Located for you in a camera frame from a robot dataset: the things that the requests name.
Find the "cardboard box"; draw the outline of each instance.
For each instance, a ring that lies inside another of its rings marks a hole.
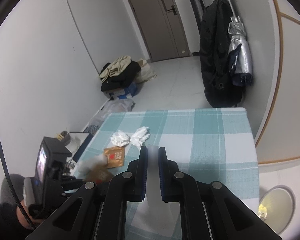
[[[127,88],[119,88],[111,91],[107,91],[106,93],[109,94],[113,99],[126,99],[132,98],[137,93],[137,84],[132,82],[130,86]]]

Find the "brown door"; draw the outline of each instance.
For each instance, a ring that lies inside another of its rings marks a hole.
[[[190,56],[174,0],[129,0],[152,61]]]

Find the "plastic bag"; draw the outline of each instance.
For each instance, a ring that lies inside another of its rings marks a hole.
[[[132,99],[108,101],[104,107],[90,120],[88,127],[90,125],[94,125],[99,128],[111,113],[131,112],[133,104],[134,103]]]
[[[145,59],[142,58],[138,60],[138,63],[141,67],[141,71],[137,73],[134,79],[135,83],[146,82],[157,76],[157,73],[151,68]]]

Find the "black coat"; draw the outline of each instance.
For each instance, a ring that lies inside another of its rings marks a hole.
[[[19,223],[16,210],[16,204],[0,204],[0,240],[24,240],[32,232]]]
[[[242,97],[242,88],[232,85],[227,66],[232,15],[227,0],[215,0],[202,16],[199,56],[204,94],[212,107],[231,107]]]

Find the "gold packet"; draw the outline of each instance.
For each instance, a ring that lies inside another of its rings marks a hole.
[[[93,181],[96,184],[110,181],[113,178],[113,174],[108,171],[104,166],[96,165],[91,171],[89,171],[86,181]]]
[[[121,167],[124,165],[124,147],[114,146],[105,148],[103,154],[108,158],[106,168]]]

